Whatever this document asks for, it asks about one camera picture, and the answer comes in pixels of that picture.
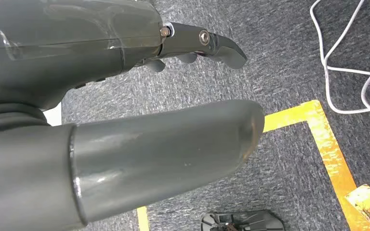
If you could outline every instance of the transparent tape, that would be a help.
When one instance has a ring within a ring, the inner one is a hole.
[[[155,47],[162,19],[132,0],[0,0],[0,49],[34,58],[98,49]]]

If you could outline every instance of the metal stand base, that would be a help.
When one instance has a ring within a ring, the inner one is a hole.
[[[243,213],[208,213],[203,216],[201,231],[284,231],[281,220],[266,210]]]

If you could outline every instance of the yellow floor marking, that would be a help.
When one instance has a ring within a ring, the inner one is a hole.
[[[310,127],[350,230],[370,231],[367,220],[345,199],[345,196],[357,187],[319,101],[308,101],[300,106],[267,115],[264,132],[300,122],[307,122]],[[149,231],[146,207],[138,208],[137,214],[140,231]]]
[[[149,231],[148,216],[145,206],[137,209],[137,216],[140,231]]]

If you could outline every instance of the black plastic part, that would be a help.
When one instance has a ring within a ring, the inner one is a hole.
[[[267,210],[241,213],[208,213],[201,231],[284,231],[283,222]]]
[[[224,62],[232,69],[240,69],[247,62],[247,57],[242,49],[231,39],[209,33],[210,42],[204,46],[199,40],[202,27],[170,23],[169,27],[174,34],[166,38],[158,58],[178,56],[185,63],[192,63],[194,54],[208,57],[217,62]]]
[[[181,60],[181,62],[183,63],[191,64],[196,61],[196,59],[198,58],[198,55],[195,53],[181,54],[181,55],[178,55],[177,58]]]

